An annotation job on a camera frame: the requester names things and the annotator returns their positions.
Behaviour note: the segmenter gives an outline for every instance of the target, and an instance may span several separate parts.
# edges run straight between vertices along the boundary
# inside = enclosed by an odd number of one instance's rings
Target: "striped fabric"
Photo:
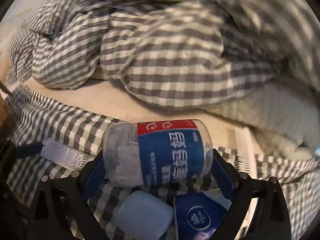
[[[78,107],[64,105],[30,91],[20,85],[14,97],[6,98],[9,111],[17,120],[11,140],[15,145],[44,142],[54,138],[65,145],[96,156],[102,146],[102,137],[107,127],[118,122],[100,114],[84,111]],[[239,166],[237,151],[216,147],[222,157],[235,167]],[[313,221],[320,207],[320,171],[319,159],[310,161],[290,161],[273,156],[256,155],[257,174],[259,179],[276,176],[281,185],[288,206],[291,222],[292,240],[298,240]],[[16,161],[10,172],[7,184],[21,199],[30,206],[36,187],[42,176],[53,178],[68,176],[72,171],[56,165],[40,155],[30,156]],[[177,194],[201,192],[217,188],[209,174],[179,183],[142,187],[154,196],[172,206]],[[105,229],[111,240],[131,240],[117,228],[112,217],[123,201],[135,190],[141,188],[118,188],[105,179],[94,198],[88,202],[96,219]],[[83,239],[75,221],[71,222],[73,234]],[[174,240],[175,228],[171,225],[161,240]]]
[[[7,81],[115,78],[186,108],[242,98],[285,66],[320,91],[319,30],[305,0],[47,0],[12,41]]]

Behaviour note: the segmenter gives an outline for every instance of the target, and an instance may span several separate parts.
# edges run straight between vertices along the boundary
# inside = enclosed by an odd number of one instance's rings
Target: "white paper packet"
[[[66,169],[78,171],[80,171],[87,162],[94,159],[94,156],[68,147],[63,143],[57,142],[53,139],[46,140],[40,155]]]

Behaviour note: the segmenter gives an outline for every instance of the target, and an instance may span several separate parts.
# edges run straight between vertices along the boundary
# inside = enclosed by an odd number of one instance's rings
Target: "logo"
[[[211,225],[211,218],[201,206],[194,206],[190,208],[188,211],[187,220],[191,228],[197,231],[206,230]]]
[[[155,128],[158,128],[158,126],[156,125],[156,123],[157,123],[157,122],[151,122],[151,123],[149,123],[149,124],[146,126],[147,131],[154,130]],[[173,126],[173,124],[170,123],[170,121],[163,122],[163,124],[162,124],[162,128],[163,128],[163,129],[170,129],[172,126]]]

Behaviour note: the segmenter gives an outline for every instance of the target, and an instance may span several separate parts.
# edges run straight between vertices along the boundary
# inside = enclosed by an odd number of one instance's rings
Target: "blue label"
[[[198,129],[166,129],[138,136],[140,162],[147,186],[195,178],[204,166]]]
[[[203,193],[176,196],[174,211],[179,240],[208,240],[227,210]]]

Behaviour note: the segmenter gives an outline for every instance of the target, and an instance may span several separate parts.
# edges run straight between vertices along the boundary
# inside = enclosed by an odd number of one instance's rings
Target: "bottle label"
[[[192,120],[138,123],[144,185],[196,178],[204,166],[204,148]]]

